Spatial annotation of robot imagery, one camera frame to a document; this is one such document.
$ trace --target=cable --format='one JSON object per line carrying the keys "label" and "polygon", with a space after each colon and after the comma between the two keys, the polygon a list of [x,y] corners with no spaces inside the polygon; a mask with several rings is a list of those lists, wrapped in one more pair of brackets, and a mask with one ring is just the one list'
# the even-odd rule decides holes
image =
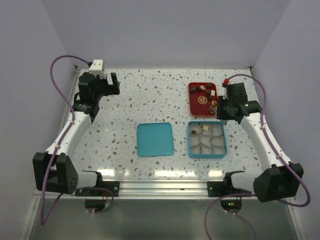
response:
{"label": "cable", "polygon": [[110,205],[106,208],[104,208],[103,210],[101,211],[95,211],[94,213],[95,214],[102,214],[106,211],[108,211],[112,204],[114,203],[114,194],[112,193],[112,191],[106,189],[106,188],[102,188],[102,187],[85,187],[85,188],[82,188],[82,190],[88,190],[88,191],[105,191],[106,193],[109,193],[111,195],[111,202],[110,202]]}
{"label": "cable", "polygon": [[[205,233],[207,235],[207,237],[210,239],[210,240],[213,240],[212,237],[210,236],[210,233],[208,231],[208,226],[207,226],[207,218],[208,218],[208,213],[209,213],[209,210],[211,209],[211,207],[218,201],[222,200],[222,199],[225,199],[225,198],[229,198],[229,197],[252,197],[252,196],[255,196],[254,194],[252,193],[234,193],[234,194],[229,194],[229,195],[225,195],[225,196],[221,196],[221,197],[218,197],[216,200],[214,200],[213,202],[210,203],[210,205],[207,207],[206,211],[205,211],[205,215],[204,215],[204,229],[205,229]],[[256,230],[254,228],[254,226],[249,222],[249,220],[247,220],[244,216],[241,216],[239,214],[234,214],[235,216],[237,216],[238,218],[244,220],[249,226],[250,228],[252,229],[253,231],[253,235],[254,235],[254,240],[257,239],[257,233],[256,233]]]}
{"label": "cable", "polygon": [[[58,140],[57,142],[57,145],[60,146],[61,142],[63,141],[64,137],[67,135],[69,129],[72,127],[72,122],[75,120],[75,111],[73,110],[72,108],[72,105],[71,103],[68,101],[68,99],[66,98],[66,96],[61,92],[61,90],[58,88],[56,82],[55,82],[55,79],[54,79],[54,76],[53,76],[53,68],[54,68],[54,65],[56,63],[56,61],[58,61],[59,59],[62,59],[62,58],[74,58],[74,59],[78,59],[78,60],[81,60],[83,61],[84,63],[86,63],[87,65],[89,65],[89,63],[80,58],[80,57],[77,57],[77,56],[73,56],[73,55],[61,55],[61,56],[58,56],[57,58],[55,58],[51,65],[50,65],[50,78],[51,78],[51,81],[52,81],[52,84],[53,86],[55,87],[55,89],[58,91],[58,93],[60,94],[60,96],[63,98],[63,100],[67,103],[68,107],[70,108],[70,111],[71,111],[71,114],[72,114],[72,121],[69,123],[68,127],[65,129],[65,131],[63,132],[63,134],[61,135],[60,139]],[[58,147],[56,147],[52,153],[52,156],[50,158],[50,161],[48,163],[48,167],[46,168],[46,171],[45,171],[45,174],[44,174],[44,178],[43,178],[43,182],[42,182],[42,193],[41,193],[41,201],[40,201],[40,223],[41,225],[44,225],[47,220],[48,220],[48,217],[49,215],[51,214],[53,208],[55,207],[55,205],[57,204],[58,200],[60,199],[60,197],[63,195],[63,193],[61,193],[53,202],[52,204],[52,207],[50,208],[48,214],[46,215],[46,217],[44,217],[45,215],[45,197],[46,197],[46,188],[47,188],[47,181],[48,181],[48,177],[49,177],[49,172],[50,172],[50,168],[54,162],[54,159],[55,159],[55,156],[57,154],[57,151],[58,151]]]}
{"label": "cable", "polygon": [[247,75],[247,74],[242,74],[242,73],[241,74],[232,75],[228,79],[230,80],[232,78],[239,77],[239,76],[250,78],[250,79],[254,80],[257,84],[259,84],[259,86],[261,87],[261,89],[263,91],[263,106],[262,106],[262,111],[261,111],[261,116],[260,116],[260,122],[261,122],[261,128],[262,128],[263,134],[264,134],[267,142],[269,143],[270,147],[274,151],[274,153],[277,156],[279,156],[278,158],[280,159],[281,163],[283,165],[285,165],[286,168],[292,173],[292,175],[299,181],[299,183],[302,185],[302,187],[304,188],[305,193],[306,193],[306,202],[303,203],[303,204],[290,203],[290,202],[287,202],[287,201],[282,200],[282,199],[279,199],[278,201],[281,202],[281,203],[284,203],[284,204],[288,204],[290,206],[294,206],[294,207],[302,208],[302,207],[308,206],[310,201],[311,201],[311,196],[310,196],[310,192],[309,192],[309,189],[308,189],[307,185],[304,183],[304,181],[301,179],[301,177],[299,177],[298,174],[296,174],[296,172],[285,162],[285,160],[282,158],[282,156],[280,156],[278,150],[276,149],[276,147],[274,146],[274,144],[270,140],[270,137],[268,136],[268,133],[267,133],[266,129],[263,128],[263,126],[265,125],[264,115],[265,115],[266,105],[267,105],[267,93],[266,93],[266,90],[265,90],[264,86],[255,77]]}

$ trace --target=blue tray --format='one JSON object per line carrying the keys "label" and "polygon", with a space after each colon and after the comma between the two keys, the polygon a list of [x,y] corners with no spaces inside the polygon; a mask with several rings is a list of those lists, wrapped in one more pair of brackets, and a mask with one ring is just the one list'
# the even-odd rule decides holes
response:
{"label": "blue tray", "polygon": [[142,123],[138,125],[136,130],[137,154],[139,157],[174,154],[174,138],[170,123]]}
{"label": "blue tray", "polygon": [[[190,130],[189,125],[190,124],[219,124],[222,127],[222,135],[224,139],[224,148],[225,148],[225,154],[194,154],[191,152],[190,148]],[[226,135],[225,135],[225,129],[224,125],[221,121],[190,121],[188,123],[188,126],[186,128],[186,138],[187,138],[187,147],[188,147],[188,156],[192,159],[222,159],[227,153],[227,142],[226,142]]]}

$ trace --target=red tray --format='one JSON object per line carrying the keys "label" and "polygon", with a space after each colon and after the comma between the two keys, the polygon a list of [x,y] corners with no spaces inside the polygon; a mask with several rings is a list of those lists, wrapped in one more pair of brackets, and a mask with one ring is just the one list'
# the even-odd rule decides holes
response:
{"label": "red tray", "polygon": [[[212,100],[208,99],[208,96],[205,93],[205,90],[191,92],[192,88],[197,88],[204,86],[205,89],[214,90],[215,95]],[[212,82],[191,82],[188,85],[189,92],[189,104],[190,104],[190,113],[194,117],[217,117],[217,106],[218,106],[218,94],[216,85]]]}

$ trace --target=blue lid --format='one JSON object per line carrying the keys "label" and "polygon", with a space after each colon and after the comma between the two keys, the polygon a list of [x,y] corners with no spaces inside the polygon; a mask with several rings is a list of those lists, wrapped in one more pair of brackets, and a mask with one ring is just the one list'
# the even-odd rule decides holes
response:
{"label": "blue lid", "polygon": [[174,138],[170,123],[142,123],[138,125],[136,130],[137,154],[139,157],[174,154]]}

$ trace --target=gray floor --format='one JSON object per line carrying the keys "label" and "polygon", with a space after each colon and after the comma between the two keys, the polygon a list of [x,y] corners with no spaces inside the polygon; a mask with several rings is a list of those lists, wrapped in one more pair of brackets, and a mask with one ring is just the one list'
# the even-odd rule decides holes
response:
{"label": "gray floor", "polygon": [[[45,226],[39,210],[32,240],[206,240],[204,215],[210,200],[117,200],[102,214],[85,213],[83,199],[61,199]],[[52,200],[46,201],[46,210]],[[249,219],[258,240],[296,240],[288,207],[273,201],[244,200],[240,214]],[[251,228],[213,206],[208,227],[215,240],[253,239]]]}

